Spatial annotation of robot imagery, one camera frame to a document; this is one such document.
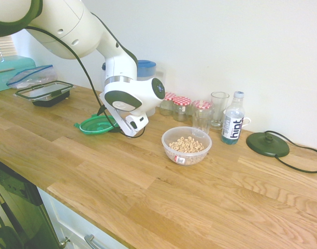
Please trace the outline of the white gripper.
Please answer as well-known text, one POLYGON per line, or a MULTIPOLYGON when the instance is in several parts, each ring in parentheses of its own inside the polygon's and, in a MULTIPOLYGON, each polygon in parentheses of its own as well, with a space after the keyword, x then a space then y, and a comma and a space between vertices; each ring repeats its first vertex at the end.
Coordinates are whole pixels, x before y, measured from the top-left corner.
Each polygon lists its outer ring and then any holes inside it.
POLYGON ((133 128, 130 128, 129 125, 124 121, 124 119, 119 115, 119 113, 117 112, 117 110, 112 107, 104 98, 104 93, 100 93, 99 97, 102 100, 103 104, 98 112, 97 112, 97 116, 101 115, 105 109, 107 108, 108 111, 110 112, 110 114, 112 115, 112 117, 114 118, 114 120, 117 122, 117 124, 119 125, 119 127, 112 127, 108 132, 111 133, 120 133, 121 130, 123 131, 123 133, 129 137, 134 137, 137 132, 134 131, 133 128))

